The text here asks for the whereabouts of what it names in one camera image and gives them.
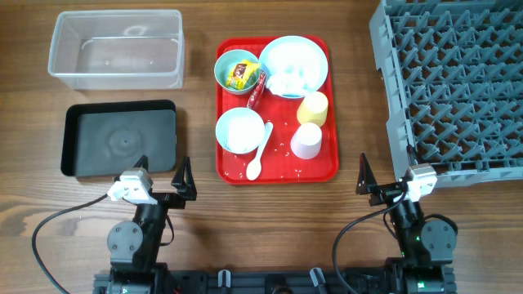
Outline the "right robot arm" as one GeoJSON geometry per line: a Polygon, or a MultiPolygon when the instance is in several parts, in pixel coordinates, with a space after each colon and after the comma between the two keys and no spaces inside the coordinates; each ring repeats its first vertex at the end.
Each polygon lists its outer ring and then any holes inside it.
{"type": "Polygon", "coordinates": [[[397,182],[377,183],[365,154],[360,155],[357,194],[368,194],[369,205],[385,205],[405,259],[416,267],[453,262],[457,226],[444,216],[426,216],[419,201],[436,187],[435,169],[428,163],[408,167],[397,182]]]}

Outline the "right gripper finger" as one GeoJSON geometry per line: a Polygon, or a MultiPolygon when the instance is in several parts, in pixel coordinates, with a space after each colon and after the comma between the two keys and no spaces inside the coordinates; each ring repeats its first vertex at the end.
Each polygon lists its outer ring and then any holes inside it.
{"type": "Polygon", "coordinates": [[[409,165],[410,166],[418,165],[418,153],[417,153],[416,149],[412,145],[408,145],[406,150],[407,150],[409,165]]]}
{"type": "Polygon", "coordinates": [[[378,184],[373,175],[372,169],[365,153],[360,154],[360,171],[356,184],[357,194],[373,194],[377,190],[378,184]]]}

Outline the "light blue bowl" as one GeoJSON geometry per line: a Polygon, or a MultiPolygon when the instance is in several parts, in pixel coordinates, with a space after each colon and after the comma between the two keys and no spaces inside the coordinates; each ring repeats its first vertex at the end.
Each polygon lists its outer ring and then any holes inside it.
{"type": "Polygon", "coordinates": [[[248,154],[261,144],[265,135],[265,123],[252,109],[237,107],[227,110],[217,120],[215,136],[217,143],[233,154],[248,154]]]}

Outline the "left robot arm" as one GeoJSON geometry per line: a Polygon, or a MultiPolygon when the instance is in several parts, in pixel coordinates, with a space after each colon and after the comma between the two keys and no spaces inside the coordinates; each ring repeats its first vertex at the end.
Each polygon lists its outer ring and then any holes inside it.
{"type": "Polygon", "coordinates": [[[145,273],[157,260],[163,230],[172,222],[168,217],[171,209],[184,209],[186,202],[197,197],[190,159],[185,157],[172,179],[174,192],[154,192],[153,181],[147,170],[148,158],[142,156],[135,167],[124,171],[111,186],[111,200],[120,199],[136,206],[130,221],[118,223],[111,229],[107,245],[111,266],[117,270],[145,273]]]}

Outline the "white rice pile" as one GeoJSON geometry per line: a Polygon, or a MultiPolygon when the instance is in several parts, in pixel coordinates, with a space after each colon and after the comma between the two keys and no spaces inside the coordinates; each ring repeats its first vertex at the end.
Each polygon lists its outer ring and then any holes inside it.
{"type": "Polygon", "coordinates": [[[259,145],[263,131],[263,123],[256,118],[232,118],[226,133],[226,147],[232,153],[246,154],[259,145]]]}

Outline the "yellow snack wrapper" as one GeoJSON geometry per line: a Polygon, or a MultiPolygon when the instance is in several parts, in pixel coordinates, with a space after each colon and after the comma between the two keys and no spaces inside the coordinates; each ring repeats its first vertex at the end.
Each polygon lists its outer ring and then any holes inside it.
{"type": "Polygon", "coordinates": [[[226,86],[240,91],[254,84],[260,65],[250,60],[242,60],[231,68],[226,79],[226,86]]]}

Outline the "light blue plate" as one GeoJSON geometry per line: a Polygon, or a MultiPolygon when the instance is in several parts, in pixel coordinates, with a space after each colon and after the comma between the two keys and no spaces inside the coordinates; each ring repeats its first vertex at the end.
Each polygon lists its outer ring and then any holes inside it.
{"type": "MultiPolygon", "coordinates": [[[[261,69],[267,74],[267,82],[269,77],[275,72],[291,66],[303,68],[308,89],[310,90],[309,93],[318,91],[324,85],[329,73],[329,62],[326,51],[319,43],[313,41],[311,38],[302,36],[276,38],[269,42],[261,51],[259,60],[261,62],[261,69]]],[[[299,99],[304,96],[280,97],[299,99]]]]}

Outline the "red snack wrapper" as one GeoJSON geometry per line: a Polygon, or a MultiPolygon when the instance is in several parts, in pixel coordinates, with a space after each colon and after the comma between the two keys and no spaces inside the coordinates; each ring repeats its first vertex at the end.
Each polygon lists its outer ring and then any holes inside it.
{"type": "Polygon", "coordinates": [[[248,99],[247,107],[249,109],[255,109],[257,107],[257,105],[262,97],[262,93],[265,90],[266,80],[267,80],[266,72],[262,70],[259,74],[259,79],[258,79],[257,85],[255,86],[253,92],[251,93],[251,95],[248,99]]]}

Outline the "white tissue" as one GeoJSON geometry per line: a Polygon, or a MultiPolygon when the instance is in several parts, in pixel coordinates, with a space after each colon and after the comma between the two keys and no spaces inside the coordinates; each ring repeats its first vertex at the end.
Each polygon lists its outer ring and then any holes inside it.
{"type": "Polygon", "coordinates": [[[272,74],[267,87],[272,94],[278,96],[305,96],[310,92],[303,68],[297,66],[272,74]]]}

